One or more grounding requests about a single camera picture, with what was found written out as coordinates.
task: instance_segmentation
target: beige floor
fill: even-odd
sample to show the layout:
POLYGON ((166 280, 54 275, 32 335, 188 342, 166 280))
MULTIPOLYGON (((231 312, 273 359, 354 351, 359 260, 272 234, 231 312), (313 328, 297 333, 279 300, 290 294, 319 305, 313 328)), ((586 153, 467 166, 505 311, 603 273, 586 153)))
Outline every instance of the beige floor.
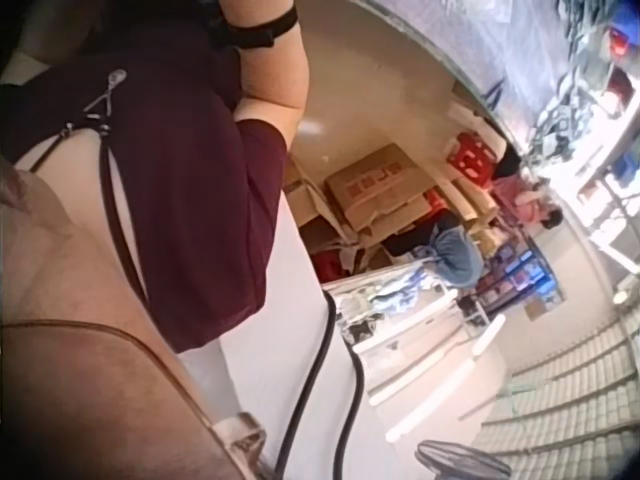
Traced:
POLYGON ((453 76, 393 27, 346 0, 301 0, 311 67, 292 152, 316 181, 391 143, 429 171, 461 126, 453 76))

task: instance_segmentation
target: pink shirt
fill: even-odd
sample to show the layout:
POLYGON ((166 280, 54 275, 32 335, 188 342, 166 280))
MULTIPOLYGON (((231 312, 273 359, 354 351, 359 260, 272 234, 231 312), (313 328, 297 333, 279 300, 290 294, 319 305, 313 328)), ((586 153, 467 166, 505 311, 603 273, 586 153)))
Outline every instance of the pink shirt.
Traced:
POLYGON ((516 198, 522 193, 531 191, 531 187, 519 175, 511 175, 493 180, 493 194, 500 203, 525 225, 539 223, 542 220, 537 200, 516 205, 516 198))

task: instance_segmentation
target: black pants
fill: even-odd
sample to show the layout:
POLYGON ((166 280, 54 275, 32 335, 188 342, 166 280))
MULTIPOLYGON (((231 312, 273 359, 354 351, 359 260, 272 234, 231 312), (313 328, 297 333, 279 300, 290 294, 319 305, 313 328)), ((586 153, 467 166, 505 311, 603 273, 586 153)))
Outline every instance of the black pants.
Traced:
POLYGON ((507 145, 507 150, 504 152, 504 156, 498 162, 498 165, 496 165, 496 169, 493 171, 491 178, 495 180, 496 178, 517 175, 520 171, 521 163, 522 158, 520 158, 520 155, 516 153, 511 145, 507 145))
POLYGON ((433 217, 417 225, 413 230, 391 235, 382 242, 382 246, 394 257, 399 257, 421 245, 429 245, 433 229, 438 232, 450 230, 461 225, 458 216, 451 210, 440 210, 433 217))

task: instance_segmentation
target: black wristband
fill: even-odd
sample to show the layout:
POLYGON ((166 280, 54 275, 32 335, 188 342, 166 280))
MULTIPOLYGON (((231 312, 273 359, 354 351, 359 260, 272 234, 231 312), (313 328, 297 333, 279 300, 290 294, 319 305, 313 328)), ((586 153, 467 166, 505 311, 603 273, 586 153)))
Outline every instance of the black wristband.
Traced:
POLYGON ((234 27, 220 16, 212 25, 211 40, 219 47, 270 48, 275 44, 276 38, 287 33, 297 23, 298 12, 295 5, 281 17, 255 27, 234 27))

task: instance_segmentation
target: black cable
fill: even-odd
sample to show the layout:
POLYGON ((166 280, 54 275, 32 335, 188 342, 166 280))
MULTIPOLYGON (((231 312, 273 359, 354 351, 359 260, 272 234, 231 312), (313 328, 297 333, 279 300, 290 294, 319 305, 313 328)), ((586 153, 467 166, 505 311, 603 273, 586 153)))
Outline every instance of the black cable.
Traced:
POLYGON ((327 306, 329 308, 327 327, 324 331, 324 337, 322 338, 322 343, 320 344, 320 348, 318 349, 316 358, 313 361, 313 365, 311 365, 309 375, 307 375, 307 379, 305 380, 304 386, 302 387, 302 392, 300 392, 300 397, 298 397, 296 407, 294 408, 293 414, 291 415, 291 420, 289 420, 287 431, 285 432, 284 438, 282 439, 282 445, 280 446, 280 452, 278 453, 278 460, 276 461, 276 467, 274 470, 276 480, 284 479, 284 471, 287 468, 287 461, 289 460, 291 447, 293 446, 293 441, 295 440, 296 433, 298 432, 298 426, 300 425, 302 414, 304 413, 304 409, 307 406, 307 402, 309 401, 309 397, 311 396, 311 391, 313 390, 313 386, 316 383, 318 374, 320 373, 320 369, 322 368, 324 360, 327 357, 329 346, 331 345, 331 337, 333 336, 333 330, 336 324, 336 304, 333 301, 331 295, 329 295, 327 292, 323 293, 324 298, 327 300, 327 306))
MULTIPOLYGON (((320 348, 318 349, 316 358, 313 361, 313 365, 311 365, 309 375, 307 375, 307 379, 305 380, 304 386, 302 387, 302 392, 300 392, 300 397, 298 397, 296 407, 293 410, 293 414, 291 415, 291 420, 289 420, 287 431, 284 434, 282 446, 280 447, 280 452, 278 453, 278 459, 276 461, 276 467, 274 469, 274 478, 276 480, 284 479, 284 472, 287 468, 287 461, 289 460, 289 455, 291 453, 291 448, 293 447, 293 442, 298 431, 298 426, 300 425, 300 421, 302 420, 302 414, 304 413, 304 409, 307 406, 307 402, 309 401, 309 397, 311 396, 311 392, 316 383, 316 379, 318 378, 320 369, 324 364, 324 361, 327 357, 327 352, 329 351, 329 347, 331 346, 331 338, 333 336, 333 331, 336 324, 336 302, 329 293, 324 291, 322 293, 324 294, 324 298, 327 301, 328 307, 327 327, 324 332, 324 337, 322 338, 322 343, 320 343, 320 348)), ((342 480, 344 456, 347 450, 347 443, 349 442, 349 435, 351 434, 351 430, 353 429, 356 416, 358 415, 358 410, 360 409, 360 403, 362 403, 362 397, 364 395, 364 368, 362 366, 362 362, 360 361, 360 357, 358 357, 358 355, 356 355, 356 353, 351 348, 351 345, 349 345, 347 342, 345 342, 345 344, 347 345, 347 348, 349 350, 349 356, 351 357, 351 361, 353 362, 353 367, 356 372, 356 387, 349 412, 347 413, 347 418, 344 422, 344 426, 342 427, 342 431, 340 432, 340 438, 338 439, 338 445, 336 446, 335 455, 333 457, 334 480, 342 480)))

